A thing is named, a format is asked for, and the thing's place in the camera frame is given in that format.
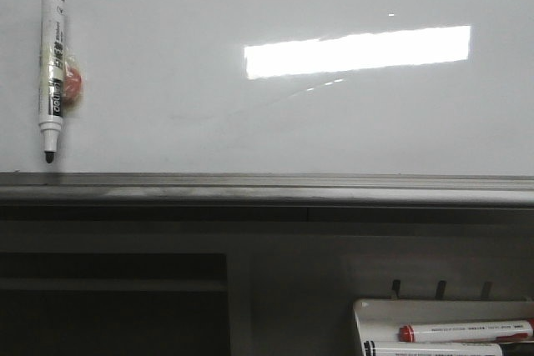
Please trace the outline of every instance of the white marker barrel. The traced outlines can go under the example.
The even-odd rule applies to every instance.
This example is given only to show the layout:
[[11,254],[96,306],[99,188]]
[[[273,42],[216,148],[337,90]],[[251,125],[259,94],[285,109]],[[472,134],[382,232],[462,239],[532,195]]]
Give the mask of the white marker barrel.
[[365,342],[365,356],[506,356],[497,343]]
[[400,328],[404,342],[507,341],[530,338],[534,319],[478,323],[414,324]]
[[39,127],[48,163],[53,161],[63,126],[64,26],[63,0],[42,0]]

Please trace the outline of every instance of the red marker cap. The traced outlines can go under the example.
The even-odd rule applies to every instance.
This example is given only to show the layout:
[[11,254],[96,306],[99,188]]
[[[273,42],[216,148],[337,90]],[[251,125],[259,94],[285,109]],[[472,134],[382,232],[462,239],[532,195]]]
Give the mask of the red marker cap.
[[405,325],[399,328],[399,337],[402,342],[415,342],[414,329],[411,325]]

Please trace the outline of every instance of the white plastic tray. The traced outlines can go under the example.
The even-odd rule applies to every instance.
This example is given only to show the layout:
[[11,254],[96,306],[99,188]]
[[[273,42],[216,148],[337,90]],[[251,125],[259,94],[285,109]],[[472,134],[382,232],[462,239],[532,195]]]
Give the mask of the white plastic tray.
[[359,299],[354,303],[356,353],[363,343],[399,341],[399,328],[411,323],[453,323],[534,317],[534,302]]

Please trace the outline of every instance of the white surface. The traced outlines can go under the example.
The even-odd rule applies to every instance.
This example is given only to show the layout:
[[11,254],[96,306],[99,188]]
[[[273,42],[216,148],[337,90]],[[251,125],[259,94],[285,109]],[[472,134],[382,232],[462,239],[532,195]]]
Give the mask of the white surface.
[[530,318],[534,302],[360,299],[354,303],[356,350],[365,341],[399,342],[399,328],[413,323],[454,323]]
[[[534,174],[533,0],[65,0],[86,88],[52,166],[40,1],[0,0],[2,171]],[[457,26],[466,61],[246,74],[246,46]]]

